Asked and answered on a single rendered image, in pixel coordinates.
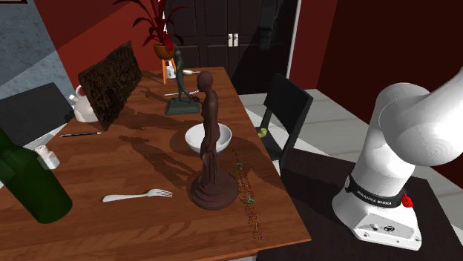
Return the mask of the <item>white bowl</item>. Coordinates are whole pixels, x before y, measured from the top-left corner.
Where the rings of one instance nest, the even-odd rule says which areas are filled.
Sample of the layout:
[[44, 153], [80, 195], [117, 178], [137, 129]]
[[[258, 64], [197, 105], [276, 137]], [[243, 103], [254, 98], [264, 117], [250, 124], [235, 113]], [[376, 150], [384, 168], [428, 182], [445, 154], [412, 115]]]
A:
[[[232, 138], [231, 130], [221, 123], [220, 127], [220, 138], [216, 143], [216, 151], [218, 154], [221, 154], [223, 150], [226, 149]], [[185, 140], [188, 146], [197, 154], [200, 154], [201, 144], [205, 137], [205, 131], [203, 123], [197, 124], [189, 128], [185, 133]]]

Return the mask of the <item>brown human figure statue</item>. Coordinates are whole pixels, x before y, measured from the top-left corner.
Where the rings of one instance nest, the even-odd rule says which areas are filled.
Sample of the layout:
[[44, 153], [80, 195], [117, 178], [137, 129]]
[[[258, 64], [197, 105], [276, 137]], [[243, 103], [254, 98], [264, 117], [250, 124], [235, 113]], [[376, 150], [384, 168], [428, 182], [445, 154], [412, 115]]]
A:
[[217, 141], [220, 127], [217, 122], [218, 96], [212, 89], [213, 76], [203, 71], [197, 76], [198, 90], [204, 92], [201, 102], [201, 116], [205, 136], [200, 146], [200, 158], [203, 161], [202, 173], [191, 184], [191, 199], [206, 210], [221, 210], [232, 204], [238, 195], [237, 180], [230, 173], [220, 169], [217, 153]]

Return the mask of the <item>black chair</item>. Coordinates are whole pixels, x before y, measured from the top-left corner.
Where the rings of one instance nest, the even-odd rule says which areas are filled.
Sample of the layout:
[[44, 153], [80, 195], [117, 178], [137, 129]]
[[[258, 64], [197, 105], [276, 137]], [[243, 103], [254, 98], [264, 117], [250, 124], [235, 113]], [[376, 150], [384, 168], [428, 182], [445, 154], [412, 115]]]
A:
[[[255, 130], [258, 132], [261, 128], [267, 129], [267, 135], [260, 139], [271, 160], [278, 161], [280, 172], [285, 167], [289, 151], [295, 146], [312, 101], [312, 96], [285, 76], [279, 73], [273, 76], [269, 92], [263, 103], [266, 106], [266, 111], [260, 125]], [[289, 134], [289, 138], [282, 148], [279, 147], [269, 129], [272, 115], [275, 115]]]

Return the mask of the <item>dark green human figure statue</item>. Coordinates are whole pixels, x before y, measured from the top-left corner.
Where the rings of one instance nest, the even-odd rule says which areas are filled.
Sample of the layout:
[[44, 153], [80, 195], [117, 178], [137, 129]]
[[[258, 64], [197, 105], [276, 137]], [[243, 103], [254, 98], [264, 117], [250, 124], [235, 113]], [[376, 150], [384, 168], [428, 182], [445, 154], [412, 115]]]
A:
[[177, 97], [171, 98], [168, 102], [166, 115], [180, 115], [180, 114], [190, 114], [190, 113], [199, 113], [200, 106], [198, 102], [191, 101], [191, 94], [185, 89], [184, 84], [184, 61], [182, 58], [182, 53], [175, 46], [174, 57], [177, 60], [176, 62], [176, 82], [177, 82]]

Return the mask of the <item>orange plant stool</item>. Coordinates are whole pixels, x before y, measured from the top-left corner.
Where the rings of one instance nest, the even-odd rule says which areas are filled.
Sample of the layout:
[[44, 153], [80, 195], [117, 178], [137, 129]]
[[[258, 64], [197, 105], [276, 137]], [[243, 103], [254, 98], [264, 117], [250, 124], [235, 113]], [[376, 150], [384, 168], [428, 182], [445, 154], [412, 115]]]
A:
[[176, 65], [173, 59], [161, 60], [162, 62], [162, 81], [165, 85], [168, 79], [176, 79]]

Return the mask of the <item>dark double door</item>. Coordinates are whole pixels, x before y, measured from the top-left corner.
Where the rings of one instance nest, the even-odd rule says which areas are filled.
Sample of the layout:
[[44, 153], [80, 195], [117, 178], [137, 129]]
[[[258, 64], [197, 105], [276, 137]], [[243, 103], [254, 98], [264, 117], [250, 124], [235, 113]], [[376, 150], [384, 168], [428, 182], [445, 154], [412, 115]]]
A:
[[298, 0], [168, 0], [169, 33], [186, 68], [223, 67], [238, 94], [286, 75]]

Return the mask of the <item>dark robot stand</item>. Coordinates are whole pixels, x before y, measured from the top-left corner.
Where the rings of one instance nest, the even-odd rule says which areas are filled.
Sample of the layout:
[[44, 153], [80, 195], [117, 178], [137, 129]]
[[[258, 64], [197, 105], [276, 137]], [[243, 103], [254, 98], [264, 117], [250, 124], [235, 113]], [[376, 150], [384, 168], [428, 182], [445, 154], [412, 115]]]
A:
[[334, 214], [332, 199], [353, 162], [293, 149], [280, 178], [311, 241], [259, 251], [257, 261], [463, 261], [463, 245], [425, 179], [405, 185], [423, 237], [418, 251], [357, 239]]

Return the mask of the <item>red potted plant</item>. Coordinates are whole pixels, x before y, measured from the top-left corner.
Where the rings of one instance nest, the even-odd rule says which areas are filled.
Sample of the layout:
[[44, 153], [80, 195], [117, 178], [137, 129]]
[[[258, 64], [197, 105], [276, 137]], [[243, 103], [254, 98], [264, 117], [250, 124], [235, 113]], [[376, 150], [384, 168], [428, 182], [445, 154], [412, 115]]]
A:
[[140, 6], [146, 13], [147, 17], [139, 17], [134, 23], [133, 27], [138, 25], [140, 22], [148, 22], [148, 37], [143, 42], [142, 46], [146, 46], [151, 41], [156, 40], [157, 44], [154, 45], [154, 52], [157, 57], [162, 60], [169, 60], [174, 57], [176, 45], [172, 42], [171, 37], [175, 37], [181, 45], [184, 44], [184, 41], [181, 36], [176, 33], [167, 33], [165, 27], [168, 23], [173, 24], [171, 17], [175, 12], [182, 9], [187, 9], [185, 6], [175, 7], [171, 10], [168, 16], [165, 16], [165, 5], [168, 0], [149, 0], [152, 11], [149, 11], [148, 8], [143, 4], [141, 0], [116, 0], [113, 5], [119, 4], [121, 2], [133, 2]]

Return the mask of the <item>white fork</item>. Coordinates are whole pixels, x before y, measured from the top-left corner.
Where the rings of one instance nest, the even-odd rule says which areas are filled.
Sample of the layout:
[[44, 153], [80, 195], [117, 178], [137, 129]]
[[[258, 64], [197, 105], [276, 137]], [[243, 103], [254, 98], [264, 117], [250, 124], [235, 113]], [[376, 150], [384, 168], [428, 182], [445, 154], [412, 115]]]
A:
[[172, 197], [173, 193], [170, 191], [165, 191], [162, 189], [151, 189], [144, 194], [133, 194], [133, 195], [122, 195], [122, 194], [111, 194], [104, 196], [102, 198], [102, 202], [113, 202], [117, 200], [123, 199], [133, 199], [133, 198], [140, 198], [140, 197], [150, 197], [150, 196], [162, 196], [162, 197]]

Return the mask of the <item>wooden dining table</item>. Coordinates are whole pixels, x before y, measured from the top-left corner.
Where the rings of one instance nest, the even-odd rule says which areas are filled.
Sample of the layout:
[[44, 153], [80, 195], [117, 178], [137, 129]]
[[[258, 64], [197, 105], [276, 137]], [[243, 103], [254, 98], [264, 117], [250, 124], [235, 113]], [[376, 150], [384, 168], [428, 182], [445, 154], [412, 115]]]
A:
[[[280, 180], [231, 81], [213, 69], [220, 123], [232, 131], [220, 166], [234, 174], [243, 163], [255, 206], [241, 199], [220, 211], [190, 198], [202, 162], [185, 141], [200, 114], [167, 116], [177, 89], [146, 71], [107, 131], [70, 121], [48, 142], [60, 164], [55, 175], [72, 199], [71, 211], [42, 225], [6, 189], [0, 189], [0, 261], [233, 260], [258, 251], [307, 242], [309, 233]], [[59, 137], [67, 133], [98, 135]], [[173, 193], [102, 202], [111, 194]]]

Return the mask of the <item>dark brown rough board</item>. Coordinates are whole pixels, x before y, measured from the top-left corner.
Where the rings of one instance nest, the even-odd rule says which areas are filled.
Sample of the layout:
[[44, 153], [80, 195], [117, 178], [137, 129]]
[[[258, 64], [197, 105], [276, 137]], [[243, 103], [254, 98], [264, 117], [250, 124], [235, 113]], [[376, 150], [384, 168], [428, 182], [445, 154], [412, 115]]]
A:
[[80, 72], [78, 79], [101, 129], [107, 131], [142, 79], [131, 42], [122, 44], [102, 61]]

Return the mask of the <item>white teapot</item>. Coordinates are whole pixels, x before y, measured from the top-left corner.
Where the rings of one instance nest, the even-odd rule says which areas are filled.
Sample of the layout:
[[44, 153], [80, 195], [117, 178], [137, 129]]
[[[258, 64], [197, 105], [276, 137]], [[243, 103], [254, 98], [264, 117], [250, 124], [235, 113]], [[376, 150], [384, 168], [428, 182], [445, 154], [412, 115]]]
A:
[[97, 122], [98, 119], [87, 96], [82, 96], [80, 94], [81, 88], [82, 86], [79, 85], [76, 88], [76, 94], [71, 94], [68, 97], [69, 100], [75, 102], [75, 105], [73, 106], [75, 118], [79, 122]]

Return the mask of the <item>white salt shaker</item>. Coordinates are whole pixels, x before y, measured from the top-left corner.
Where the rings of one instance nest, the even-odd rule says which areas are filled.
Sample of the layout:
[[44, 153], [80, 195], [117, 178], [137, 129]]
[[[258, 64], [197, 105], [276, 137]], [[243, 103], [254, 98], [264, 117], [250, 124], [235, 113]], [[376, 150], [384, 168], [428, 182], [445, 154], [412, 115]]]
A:
[[39, 155], [38, 160], [44, 169], [53, 170], [59, 166], [60, 161], [56, 154], [53, 151], [49, 151], [45, 145], [36, 147], [35, 151]]

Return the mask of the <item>black laptop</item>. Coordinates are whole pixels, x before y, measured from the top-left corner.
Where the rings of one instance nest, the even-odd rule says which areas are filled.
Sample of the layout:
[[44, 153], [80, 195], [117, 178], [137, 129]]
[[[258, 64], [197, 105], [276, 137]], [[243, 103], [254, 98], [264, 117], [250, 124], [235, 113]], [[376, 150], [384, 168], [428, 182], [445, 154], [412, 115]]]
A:
[[0, 99], [0, 128], [17, 145], [34, 149], [53, 138], [74, 110], [54, 83]]

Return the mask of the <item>green glass bottle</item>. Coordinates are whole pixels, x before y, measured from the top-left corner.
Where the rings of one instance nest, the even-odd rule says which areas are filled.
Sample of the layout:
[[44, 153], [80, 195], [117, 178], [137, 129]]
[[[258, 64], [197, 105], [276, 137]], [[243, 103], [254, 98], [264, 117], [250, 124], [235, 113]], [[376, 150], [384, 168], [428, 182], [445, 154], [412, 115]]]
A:
[[0, 182], [41, 224], [61, 219], [73, 206], [53, 172], [42, 167], [37, 152], [13, 143], [1, 128]]

